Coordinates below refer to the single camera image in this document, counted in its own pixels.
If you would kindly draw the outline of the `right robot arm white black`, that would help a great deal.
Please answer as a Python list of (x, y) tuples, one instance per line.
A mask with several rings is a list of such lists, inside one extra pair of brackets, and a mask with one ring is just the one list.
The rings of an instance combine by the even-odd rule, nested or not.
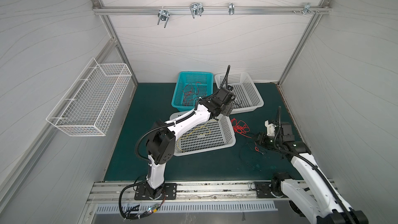
[(295, 141), (292, 126), (283, 122), (281, 110), (274, 121), (265, 122), (266, 132), (260, 132), (255, 143), (280, 153), (299, 172), (307, 184), (299, 182), (286, 172), (277, 172), (268, 185), (256, 184), (258, 198), (270, 194), (274, 198), (289, 198), (292, 210), (306, 217), (312, 224), (367, 224), (366, 215), (355, 210), (333, 187), (317, 165), (314, 156), (304, 142)]

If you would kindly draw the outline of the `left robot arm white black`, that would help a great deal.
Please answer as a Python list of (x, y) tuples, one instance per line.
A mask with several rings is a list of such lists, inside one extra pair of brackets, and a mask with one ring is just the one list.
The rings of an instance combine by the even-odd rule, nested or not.
[(199, 97), (194, 108), (173, 120), (156, 121), (136, 142), (135, 155), (148, 163), (145, 187), (158, 192), (163, 188), (166, 163), (174, 155), (175, 144), (187, 131), (219, 115), (229, 116), (236, 95), (228, 85), (231, 66), (228, 65), (224, 79), (211, 95)]

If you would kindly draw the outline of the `small white plastic basket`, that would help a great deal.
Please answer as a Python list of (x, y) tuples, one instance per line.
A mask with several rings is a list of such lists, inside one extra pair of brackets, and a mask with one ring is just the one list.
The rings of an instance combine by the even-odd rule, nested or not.
[(262, 96), (248, 73), (230, 72), (227, 81), (236, 95), (231, 115), (253, 112), (264, 105)]

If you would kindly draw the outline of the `large white plastic basket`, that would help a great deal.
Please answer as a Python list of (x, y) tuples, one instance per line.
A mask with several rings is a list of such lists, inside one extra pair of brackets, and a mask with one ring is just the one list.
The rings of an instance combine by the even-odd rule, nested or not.
[(175, 156), (187, 156), (201, 152), (229, 148), (236, 137), (229, 117), (220, 115), (189, 129), (175, 143)]

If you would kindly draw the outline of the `teal plastic basket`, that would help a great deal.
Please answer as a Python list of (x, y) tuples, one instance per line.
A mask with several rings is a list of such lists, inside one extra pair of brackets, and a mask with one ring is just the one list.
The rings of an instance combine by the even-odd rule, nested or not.
[(208, 72), (181, 72), (171, 105), (180, 112), (192, 110), (199, 97), (213, 93), (214, 76)]

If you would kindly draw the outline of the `metal U-bolt clamp middle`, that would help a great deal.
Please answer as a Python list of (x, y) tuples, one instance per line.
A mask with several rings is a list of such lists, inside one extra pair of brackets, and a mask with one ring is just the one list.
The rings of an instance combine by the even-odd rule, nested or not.
[(204, 12), (203, 4), (200, 2), (191, 4), (189, 8), (194, 19), (196, 16), (201, 17)]

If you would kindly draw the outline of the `metal u-bolt clamp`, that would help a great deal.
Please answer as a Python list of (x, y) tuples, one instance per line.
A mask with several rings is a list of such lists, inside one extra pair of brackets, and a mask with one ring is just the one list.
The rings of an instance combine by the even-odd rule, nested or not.
[(201, 17), (204, 12), (203, 4), (200, 2), (191, 4), (189, 8), (194, 19), (196, 16)]
[(164, 22), (163, 27), (166, 28), (169, 18), (170, 18), (170, 13), (167, 10), (165, 9), (159, 10), (157, 25), (159, 25), (160, 22)]

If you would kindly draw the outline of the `metal U-bolt clamp left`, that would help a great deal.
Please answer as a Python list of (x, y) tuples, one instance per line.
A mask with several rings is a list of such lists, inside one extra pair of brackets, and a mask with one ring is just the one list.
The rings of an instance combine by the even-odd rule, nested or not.
[(163, 27), (166, 28), (169, 18), (170, 18), (170, 13), (167, 10), (165, 9), (159, 10), (157, 25), (159, 25), (160, 22), (164, 22)]

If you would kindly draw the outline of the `metal bolt clamp right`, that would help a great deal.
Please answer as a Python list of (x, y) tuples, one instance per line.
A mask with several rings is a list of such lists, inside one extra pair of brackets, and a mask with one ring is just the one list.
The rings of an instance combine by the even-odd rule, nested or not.
[(312, 8), (311, 8), (311, 4), (310, 3), (307, 3), (306, 5), (304, 5), (303, 6), (303, 9), (301, 9), (301, 10), (299, 10), (299, 11), (296, 11), (296, 10), (293, 10), (292, 11), (294, 14), (300, 14), (300, 15), (302, 15), (302, 16), (304, 16), (304, 15), (317, 15), (317, 14), (320, 14), (320, 11), (319, 10), (313, 10)]

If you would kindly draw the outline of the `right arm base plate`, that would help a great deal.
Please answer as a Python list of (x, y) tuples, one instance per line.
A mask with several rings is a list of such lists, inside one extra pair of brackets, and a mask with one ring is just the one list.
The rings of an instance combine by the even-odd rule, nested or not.
[(249, 188), (255, 192), (257, 199), (288, 199), (285, 195), (274, 194), (270, 181), (254, 181), (250, 183)]

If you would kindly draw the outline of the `metal bracket on rail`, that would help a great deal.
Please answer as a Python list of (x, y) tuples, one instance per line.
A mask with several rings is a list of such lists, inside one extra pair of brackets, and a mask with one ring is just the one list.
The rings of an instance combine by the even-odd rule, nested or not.
[(235, 13), (235, 5), (234, 3), (229, 4), (229, 15), (232, 16)]

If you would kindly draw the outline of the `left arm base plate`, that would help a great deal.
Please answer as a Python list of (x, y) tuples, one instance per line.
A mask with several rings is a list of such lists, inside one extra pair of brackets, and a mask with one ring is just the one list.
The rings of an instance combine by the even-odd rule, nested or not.
[(152, 189), (148, 183), (137, 186), (134, 200), (175, 200), (177, 195), (176, 183), (163, 183), (160, 187)]

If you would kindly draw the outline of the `horizontal aluminium rail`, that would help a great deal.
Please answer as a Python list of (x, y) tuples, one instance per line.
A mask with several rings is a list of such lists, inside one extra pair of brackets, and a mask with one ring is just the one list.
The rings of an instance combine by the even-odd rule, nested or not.
[[(202, 15), (227, 15), (229, 16), (229, 5), (227, 6), (203, 6)], [(320, 14), (329, 14), (331, 7), (311, 6), (313, 10), (319, 10)], [(167, 10), (171, 16), (191, 15), (189, 6), (163, 6), (163, 7), (100, 7), (94, 9), (95, 15), (121, 16), (142, 15), (156, 16), (159, 10)], [(237, 6), (234, 15), (295, 15), (292, 11), (299, 11), (303, 6)]]

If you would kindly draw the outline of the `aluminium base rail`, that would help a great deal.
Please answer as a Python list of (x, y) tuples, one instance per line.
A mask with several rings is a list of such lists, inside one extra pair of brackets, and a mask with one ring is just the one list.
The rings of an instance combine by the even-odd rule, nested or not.
[[(264, 193), (259, 198), (256, 183), (270, 184), (270, 180), (219, 180), (219, 181), (174, 181), (176, 198), (166, 202), (219, 202), (219, 201), (287, 201), (288, 197), (275, 198)], [(87, 204), (117, 204), (122, 189), (131, 181), (110, 181), (94, 183), (87, 198)]]

